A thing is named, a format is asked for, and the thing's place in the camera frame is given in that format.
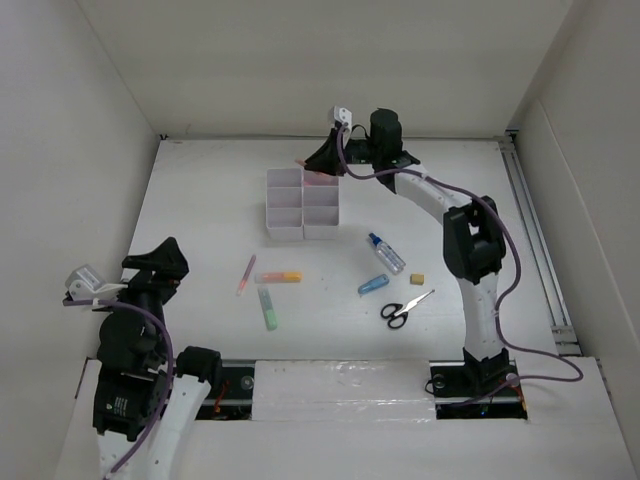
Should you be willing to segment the red pen clear cap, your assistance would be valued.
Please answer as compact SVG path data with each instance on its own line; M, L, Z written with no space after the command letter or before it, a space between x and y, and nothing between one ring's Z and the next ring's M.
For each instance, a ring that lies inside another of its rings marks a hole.
M315 173L304 176L305 186L336 186L338 184L339 179L337 177L316 175Z

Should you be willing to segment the pink pen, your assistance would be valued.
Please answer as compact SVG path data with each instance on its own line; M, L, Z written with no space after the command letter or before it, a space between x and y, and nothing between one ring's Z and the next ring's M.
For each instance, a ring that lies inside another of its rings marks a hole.
M244 292L244 290L245 290L245 288L247 286L249 277L251 275L252 269L253 269L253 267L255 265L256 259L257 259L256 255L253 254L251 256L251 258L250 258L250 260L249 260L249 262L247 264L247 267L246 267L246 269L245 269L245 271L244 271L244 273L242 275L242 278L241 278L241 280L239 282L238 288L236 290L236 295L237 296L241 296L242 293Z

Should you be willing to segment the orange yellow highlighter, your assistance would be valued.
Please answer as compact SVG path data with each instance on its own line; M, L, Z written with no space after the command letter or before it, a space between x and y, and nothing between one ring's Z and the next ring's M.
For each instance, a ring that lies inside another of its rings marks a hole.
M296 271L263 272L254 276L257 284L300 283L302 279L303 274Z

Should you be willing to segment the green highlighter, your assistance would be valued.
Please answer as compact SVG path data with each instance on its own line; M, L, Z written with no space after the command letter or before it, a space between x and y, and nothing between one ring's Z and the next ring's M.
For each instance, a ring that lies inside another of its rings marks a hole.
M268 331L274 331L278 327L278 320L275 314L270 292L266 285L260 285L257 291L266 328Z

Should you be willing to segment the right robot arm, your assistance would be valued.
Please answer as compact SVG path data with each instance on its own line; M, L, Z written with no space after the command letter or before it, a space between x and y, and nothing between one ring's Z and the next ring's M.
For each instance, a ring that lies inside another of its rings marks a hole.
M403 146L396 112L378 108L370 116L365 158L393 194L412 201L442 227L443 259L463 300L463 362L452 372L433 370L435 396L454 406L479 403L505 388L511 373L505 342L498 334L499 272L512 241L495 202L432 178Z

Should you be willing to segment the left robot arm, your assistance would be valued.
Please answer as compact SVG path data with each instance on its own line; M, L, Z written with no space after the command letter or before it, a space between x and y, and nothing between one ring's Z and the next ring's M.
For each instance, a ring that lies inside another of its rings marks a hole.
M164 306L189 272L175 238L126 257L134 270L99 330L101 368L92 425L105 479L174 479L202 402L222 387L219 352L188 346L175 353Z

